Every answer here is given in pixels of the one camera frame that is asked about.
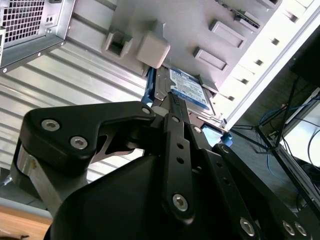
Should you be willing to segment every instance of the metal rod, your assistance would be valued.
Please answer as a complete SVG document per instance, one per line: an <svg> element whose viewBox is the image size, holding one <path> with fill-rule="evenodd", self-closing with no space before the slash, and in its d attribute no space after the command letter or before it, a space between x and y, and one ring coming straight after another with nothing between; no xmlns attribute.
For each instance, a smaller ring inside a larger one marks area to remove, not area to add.
<svg viewBox="0 0 320 240"><path fill-rule="evenodd" d="M278 111L276 111L274 114L272 114L271 116L268 116L266 118L266 120L263 120L258 126L265 126L266 124L268 124L270 121L272 121L273 119L275 119L277 116L279 116L280 114L283 113L283 111L286 109L286 107L283 107L281 109L279 109Z"/></svg>
<svg viewBox="0 0 320 240"><path fill-rule="evenodd" d="M238 132L238 131L235 131L235 130L233 130L233 129L230 129L230 131L233 132L234 134L242 137L243 139L249 141L250 143L253 143L253 144L257 145L258 147L260 147L260 148L262 148L262 149L264 149L264 150L268 150L268 148L267 148L266 146L264 146L264 145L262 145L262 144L260 144L260 143L258 143L258 142L256 142L256 141L252 140L251 138L243 135L242 133L240 133L240 132Z"/></svg>
<svg viewBox="0 0 320 240"><path fill-rule="evenodd" d="M283 120L282 120L282 124L281 124L281 128L280 128L281 130L280 130L279 135L278 135L278 137L276 139L276 142L275 142L275 147L279 146L279 143L280 143L280 140L281 140L281 137L282 137L282 133L284 132L285 125L286 125L286 120L287 120L287 117L288 117L288 113L289 113L289 110L290 110L292 99L293 99L294 94L295 94L295 90L296 90L296 85L297 85L298 79L299 78L297 77L296 80L294 80L294 83L292 85L291 93L290 93L290 96L289 96L289 100L287 102L287 106L286 106L286 109L285 109L285 112L284 112L284 116L283 116Z"/></svg>
<svg viewBox="0 0 320 240"><path fill-rule="evenodd" d="M242 130L252 130L255 126L252 125L242 125L242 124L235 124L233 125L233 129L242 129Z"/></svg>
<svg viewBox="0 0 320 240"><path fill-rule="evenodd" d="M302 195L314 214L320 218L320 195L317 193L316 187L313 185L308 175L282 146L274 148L273 144L267 139L259 127L256 128L256 132L271 150L272 155L288 175L294 186L298 189L298 192Z"/></svg>

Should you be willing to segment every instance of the sticker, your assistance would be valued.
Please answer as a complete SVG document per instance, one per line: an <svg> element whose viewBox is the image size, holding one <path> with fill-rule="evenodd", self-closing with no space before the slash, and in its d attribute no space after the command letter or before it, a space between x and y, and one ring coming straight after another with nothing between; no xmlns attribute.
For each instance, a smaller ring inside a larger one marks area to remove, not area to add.
<svg viewBox="0 0 320 240"><path fill-rule="evenodd" d="M171 92L203 109L210 110L204 91L193 76L177 69L170 69L170 79L175 83L175 86L171 86Z"/></svg>

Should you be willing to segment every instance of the slot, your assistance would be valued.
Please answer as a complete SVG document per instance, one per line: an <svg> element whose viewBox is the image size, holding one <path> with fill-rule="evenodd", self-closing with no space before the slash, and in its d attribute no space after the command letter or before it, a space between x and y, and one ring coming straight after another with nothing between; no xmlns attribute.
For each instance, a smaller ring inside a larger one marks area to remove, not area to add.
<svg viewBox="0 0 320 240"><path fill-rule="evenodd" d="M276 46L280 43L280 41L276 38L272 39L271 42Z"/></svg>
<svg viewBox="0 0 320 240"><path fill-rule="evenodd" d="M299 18L298 18L296 15L294 15L292 12L289 12L289 11L286 11L286 10L283 12L283 14L286 15L286 16L290 19L290 21L293 22L293 23L296 23L297 20L299 19Z"/></svg>
<svg viewBox="0 0 320 240"><path fill-rule="evenodd" d="M234 20L241 23L244 27L255 33L260 28L259 20L247 11L235 11Z"/></svg>
<svg viewBox="0 0 320 240"><path fill-rule="evenodd" d="M132 45L132 38L117 30L109 32L102 44L102 53L122 59Z"/></svg>
<svg viewBox="0 0 320 240"><path fill-rule="evenodd" d="M278 3L278 0L256 0L256 1L267 9L274 9Z"/></svg>
<svg viewBox="0 0 320 240"><path fill-rule="evenodd" d="M255 61L255 64L257 64L258 66L261 66L262 64L264 64L264 62L258 59L257 61Z"/></svg>
<svg viewBox="0 0 320 240"><path fill-rule="evenodd" d="M59 4L61 2L62 2L62 0L49 0L49 3L51 3L51 4Z"/></svg>
<svg viewBox="0 0 320 240"><path fill-rule="evenodd" d="M241 80L239 80L239 81L240 81L241 83L243 83L244 85L247 85L248 82L249 82L248 80L246 80L246 79L244 79L244 78L241 79Z"/></svg>

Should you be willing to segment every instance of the metal panel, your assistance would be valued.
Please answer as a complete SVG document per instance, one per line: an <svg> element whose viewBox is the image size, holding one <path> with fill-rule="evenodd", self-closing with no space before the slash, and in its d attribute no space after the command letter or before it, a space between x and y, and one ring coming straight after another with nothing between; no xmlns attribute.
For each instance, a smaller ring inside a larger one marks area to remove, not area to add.
<svg viewBox="0 0 320 240"><path fill-rule="evenodd" d="M137 52L140 40L151 30L156 20L165 23L163 37L170 44L165 63L182 71L198 76L202 75L214 81L219 88L241 57L259 35L258 32L272 17L276 8L268 11L255 0L221 1L236 10L244 10L259 18L261 27L251 32L235 21L235 15L215 0L122 0L119 1L111 26L133 37L131 51ZM213 21L220 21L247 39L241 49L210 31ZM229 66L226 71L204 64L193 57L196 48L212 54ZM137 62L135 55L126 55L124 61Z"/></svg>
<svg viewBox="0 0 320 240"><path fill-rule="evenodd" d="M269 23L270 25L266 25L263 29L268 33L271 32L270 29L280 24L279 21L270 21ZM250 87L248 87L247 92L244 93L243 97L235 99L236 104L234 105L234 108L230 109L230 113L224 115L228 121L228 128L231 128L239 120L249 106L257 99L257 97L285 66L289 59L292 58L295 52L319 26L319 1L313 1L313 3L306 9L302 17L299 18L299 20L295 23L294 29L288 28L287 24L294 25L294 23L287 18L287 21L283 24L284 26L274 28L277 31L283 29L282 33L286 35L286 37L283 36L283 39L276 36L276 38L280 40L280 43L277 45L277 51L279 54L277 54L275 59L270 61L268 64L263 64L263 70L259 71L259 73L255 73L253 81L248 84Z"/></svg>
<svg viewBox="0 0 320 240"><path fill-rule="evenodd" d="M86 11L88 2L91 11ZM23 116L31 109L141 100L146 80L101 55L105 35L99 30L109 29L113 11L99 2L77 2L76 19L63 47L1 75L0 167L10 168ZM92 182L141 155L137 149L96 162L90 165L87 179Z"/></svg>

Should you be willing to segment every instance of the black cable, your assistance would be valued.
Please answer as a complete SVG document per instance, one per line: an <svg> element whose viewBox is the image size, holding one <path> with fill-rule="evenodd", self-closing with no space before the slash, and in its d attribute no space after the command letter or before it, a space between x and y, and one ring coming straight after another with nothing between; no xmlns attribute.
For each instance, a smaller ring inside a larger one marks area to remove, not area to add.
<svg viewBox="0 0 320 240"><path fill-rule="evenodd" d="M25 204L25 205L29 205L29 204L32 204L33 202L37 201L38 199L33 199L31 202Z"/></svg>
<svg viewBox="0 0 320 240"><path fill-rule="evenodd" d="M306 122L306 123L308 123L308 124L312 124L312 125L314 125L314 126L316 126L316 127L320 128L320 125L317 125L317 124L315 124L315 123L313 123L313 122L310 122L310 121L304 120L304 119L302 119L302 118L294 117L294 119L297 119L297 120L300 120L300 121Z"/></svg>
<svg viewBox="0 0 320 240"><path fill-rule="evenodd" d="M315 136L316 136L319 132L320 132L320 129L319 129L318 131L316 131L316 132L312 135L312 137L310 138L310 141L309 141L308 147L307 147L307 153L308 153L309 161L310 161L310 163L312 164L312 166L320 172L320 169L317 168L317 167L314 165L314 163L312 162L311 157L310 157L310 146L311 146L311 142L312 142L312 140L315 138Z"/></svg>
<svg viewBox="0 0 320 240"><path fill-rule="evenodd" d="M286 141L285 137L284 137L284 136L282 136L282 139L283 139L283 141L284 141L284 145L286 145L286 146L287 146L287 148L288 148L288 150L289 150L289 153L290 153L291 157L292 157L294 160L296 160L295 156L292 154L292 151L291 151L291 149L290 149L290 146L289 146L288 142Z"/></svg>

